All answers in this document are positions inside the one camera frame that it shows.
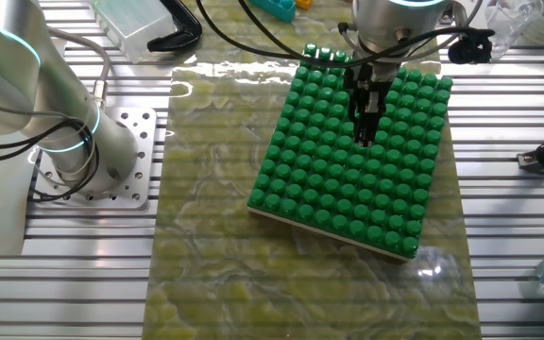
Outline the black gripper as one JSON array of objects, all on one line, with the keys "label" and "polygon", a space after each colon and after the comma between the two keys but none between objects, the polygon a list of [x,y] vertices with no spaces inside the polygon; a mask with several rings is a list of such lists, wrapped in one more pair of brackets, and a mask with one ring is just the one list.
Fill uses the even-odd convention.
[{"label": "black gripper", "polygon": [[392,79],[377,79],[370,63],[346,70],[346,89],[350,90],[350,105],[356,110],[355,142],[365,142],[365,146],[369,146],[374,141],[392,84]]}]

